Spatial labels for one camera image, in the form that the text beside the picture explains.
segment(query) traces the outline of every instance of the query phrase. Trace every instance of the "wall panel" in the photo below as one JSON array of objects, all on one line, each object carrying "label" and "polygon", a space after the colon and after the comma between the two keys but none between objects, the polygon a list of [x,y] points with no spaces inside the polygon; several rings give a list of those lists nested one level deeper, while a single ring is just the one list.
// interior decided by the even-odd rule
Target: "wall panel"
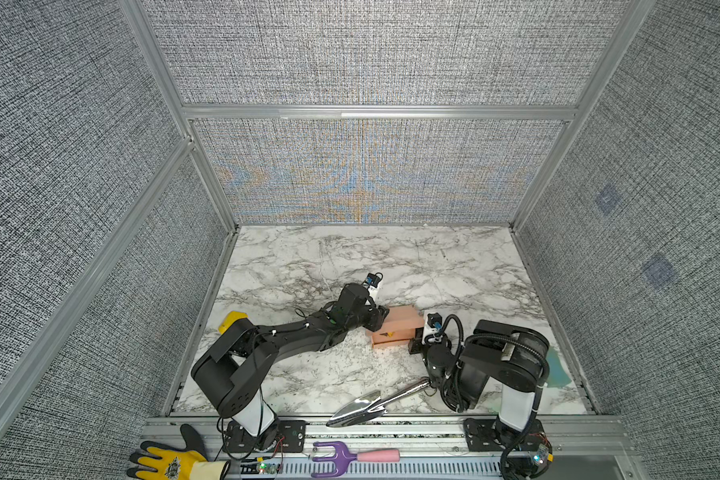
[{"label": "wall panel", "polygon": [[115,1],[0,2],[0,384],[178,139]]},{"label": "wall panel", "polygon": [[508,222],[555,120],[196,120],[243,223]]},{"label": "wall panel", "polygon": [[652,478],[720,478],[720,2],[658,1],[520,240]]},{"label": "wall panel", "polygon": [[0,441],[0,479],[125,477],[225,237],[187,158]]},{"label": "wall panel", "polygon": [[575,104],[627,0],[144,5],[183,100]]}]

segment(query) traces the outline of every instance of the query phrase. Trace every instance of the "work glove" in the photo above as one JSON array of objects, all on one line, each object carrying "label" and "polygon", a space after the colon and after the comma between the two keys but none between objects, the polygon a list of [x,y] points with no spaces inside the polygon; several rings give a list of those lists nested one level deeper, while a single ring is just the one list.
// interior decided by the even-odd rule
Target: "work glove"
[{"label": "work glove", "polygon": [[162,443],[142,442],[146,453],[134,452],[130,460],[138,467],[128,468],[127,475],[142,480],[221,480],[230,468],[228,462],[208,462],[202,437],[192,425],[180,427],[184,448]]}]

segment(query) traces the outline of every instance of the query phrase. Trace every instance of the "mounting plate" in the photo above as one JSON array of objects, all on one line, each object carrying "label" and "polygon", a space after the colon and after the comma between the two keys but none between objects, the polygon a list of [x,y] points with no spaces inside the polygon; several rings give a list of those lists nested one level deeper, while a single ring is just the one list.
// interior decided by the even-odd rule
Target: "mounting plate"
[{"label": "mounting plate", "polygon": [[[466,418],[464,420],[464,438],[470,452],[502,452],[504,447],[498,442],[494,431],[495,418]],[[530,431],[525,442],[519,445],[522,452],[536,452],[541,444],[541,438],[532,436],[535,433],[544,433],[544,428],[538,419],[530,424]]]},{"label": "mounting plate", "polygon": [[[280,421],[277,437],[282,436],[285,438],[282,441],[282,451],[284,453],[301,453],[304,451],[306,427],[307,422],[303,420]],[[248,431],[234,420],[230,420],[227,432],[230,436],[226,438],[226,450],[229,453],[248,453],[255,441],[254,437],[251,437]],[[260,453],[272,453],[274,449],[275,446],[271,445],[266,451]]]}]

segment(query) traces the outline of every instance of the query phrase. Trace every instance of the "trowel handle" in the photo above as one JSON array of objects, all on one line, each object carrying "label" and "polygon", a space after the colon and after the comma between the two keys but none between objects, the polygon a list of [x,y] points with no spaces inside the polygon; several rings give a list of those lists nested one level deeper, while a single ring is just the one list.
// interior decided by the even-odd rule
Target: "trowel handle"
[{"label": "trowel handle", "polygon": [[399,392],[396,392],[392,396],[388,396],[387,398],[384,398],[383,400],[380,400],[373,404],[371,408],[368,409],[369,412],[378,412],[379,410],[383,410],[386,405],[396,402],[400,398],[405,398],[407,396],[413,395],[414,393],[418,393],[421,390],[424,390],[429,387],[429,378],[428,377],[422,377],[418,382],[413,383],[407,387],[405,387],[403,390],[400,390]]},{"label": "trowel handle", "polygon": [[400,462],[400,451],[396,448],[390,448],[389,450],[360,452],[358,462]]}]

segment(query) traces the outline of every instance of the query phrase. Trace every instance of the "wooden block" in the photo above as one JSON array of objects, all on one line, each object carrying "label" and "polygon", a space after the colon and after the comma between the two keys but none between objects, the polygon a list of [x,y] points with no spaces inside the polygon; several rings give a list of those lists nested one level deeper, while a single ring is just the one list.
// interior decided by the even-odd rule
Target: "wooden block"
[{"label": "wooden block", "polygon": [[416,335],[416,329],[424,326],[424,318],[413,305],[393,306],[377,332],[366,331],[373,348],[407,345]]}]

